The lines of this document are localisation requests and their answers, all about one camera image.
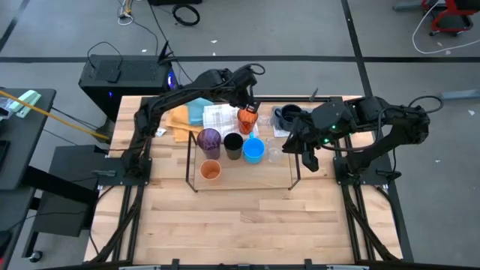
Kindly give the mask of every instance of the wooden table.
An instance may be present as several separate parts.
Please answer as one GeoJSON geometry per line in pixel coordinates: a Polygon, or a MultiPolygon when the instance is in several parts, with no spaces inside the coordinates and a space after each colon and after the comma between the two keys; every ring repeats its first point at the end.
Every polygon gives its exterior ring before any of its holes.
{"type": "MultiPolygon", "coordinates": [[[[134,132],[134,113],[141,97],[123,97],[111,149],[125,149],[134,132]]],[[[260,115],[272,114],[262,103],[260,115]]],[[[297,103],[316,107],[320,103],[297,103]]],[[[166,115],[160,126],[164,126],[166,115]]],[[[272,127],[259,126],[262,138],[273,137],[272,127]]],[[[371,133],[352,135],[353,146],[373,142],[371,133]]],[[[121,152],[112,151],[119,157],[121,152]]],[[[303,264],[353,263],[352,248],[341,188],[335,181],[333,151],[319,150],[319,170],[301,165],[301,181],[293,190],[201,190],[185,183],[187,143],[175,143],[173,132],[152,140],[151,181],[145,189],[134,264],[303,264]]],[[[397,257],[401,257],[392,211],[374,187],[362,187],[367,217],[373,231],[397,257]]],[[[115,231],[124,187],[115,187],[98,204],[92,236],[99,248],[115,231]]],[[[362,231],[357,225],[362,258],[366,259],[362,231]]],[[[128,236],[123,241],[125,258],[128,236]]],[[[85,260],[95,251],[88,245],[85,260]]]]}

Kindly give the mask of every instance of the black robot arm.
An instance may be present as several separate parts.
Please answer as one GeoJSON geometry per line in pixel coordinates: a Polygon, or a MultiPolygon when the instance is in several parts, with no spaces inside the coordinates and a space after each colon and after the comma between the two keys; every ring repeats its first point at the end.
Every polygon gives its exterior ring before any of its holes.
{"type": "Polygon", "coordinates": [[[361,97],[342,101],[341,98],[324,103],[312,113],[297,112],[295,128],[283,145],[286,153],[300,154],[302,163],[317,171],[318,160],[314,149],[349,151],[346,169],[352,175],[366,170],[371,161],[399,145],[419,144],[428,136],[430,119],[420,107],[395,106],[379,97],[361,97]],[[391,125],[389,135],[379,139],[383,125],[391,125]],[[373,145],[361,148],[335,148],[330,142],[355,132],[377,131],[373,145]]]}
{"type": "Polygon", "coordinates": [[[265,69],[259,64],[247,64],[235,72],[228,69],[207,70],[194,82],[157,97],[144,97],[139,110],[134,115],[135,129],[130,147],[121,156],[125,177],[141,179],[149,169],[148,141],[155,136],[162,115],[175,107],[196,98],[210,101],[226,101],[233,107],[256,113],[260,102],[254,100],[252,87],[257,84],[256,75],[265,69]],[[251,66],[262,68],[254,71],[251,66]]]}

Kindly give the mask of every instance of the tan cloth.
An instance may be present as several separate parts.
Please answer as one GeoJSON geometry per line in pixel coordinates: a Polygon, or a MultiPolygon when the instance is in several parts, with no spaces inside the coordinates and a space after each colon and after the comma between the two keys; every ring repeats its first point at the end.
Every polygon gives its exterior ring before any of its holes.
{"type": "Polygon", "coordinates": [[[187,142],[189,131],[193,131],[193,135],[197,137],[198,133],[203,130],[203,126],[188,124],[188,107],[185,105],[170,110],[165,125],[173,128],[173,139],[176,143],[187,142]]]}

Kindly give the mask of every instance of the blue cup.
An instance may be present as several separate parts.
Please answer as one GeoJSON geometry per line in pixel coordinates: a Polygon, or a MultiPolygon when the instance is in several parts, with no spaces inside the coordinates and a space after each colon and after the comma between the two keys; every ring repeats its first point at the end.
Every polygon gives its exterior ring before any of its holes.
{"type": "Polygon", "coordinates": [[[265,144],[261,139],[255,138],[250,133],[250,139],[247,139],[243,145],[243,157],[249,164],[259,164],[265,154],[265,144]]]}

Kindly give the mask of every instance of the orange translucent cup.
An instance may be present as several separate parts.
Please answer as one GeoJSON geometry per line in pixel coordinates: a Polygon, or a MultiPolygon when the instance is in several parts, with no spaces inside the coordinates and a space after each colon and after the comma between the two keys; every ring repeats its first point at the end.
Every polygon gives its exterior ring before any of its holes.
{"type": "Polygon", "coordinates": [[[220,179],[222,166],[216,160],[205,160],[200,165],[200,174],[207,181],[215,181],[220,179]]]}
{"type": "Polygon", "coordinates": [[[242,134],[250,134],[258,119],[258,113],[248,112],[246,109],[239,109],[237,112],[238,129],[242,134]]]}

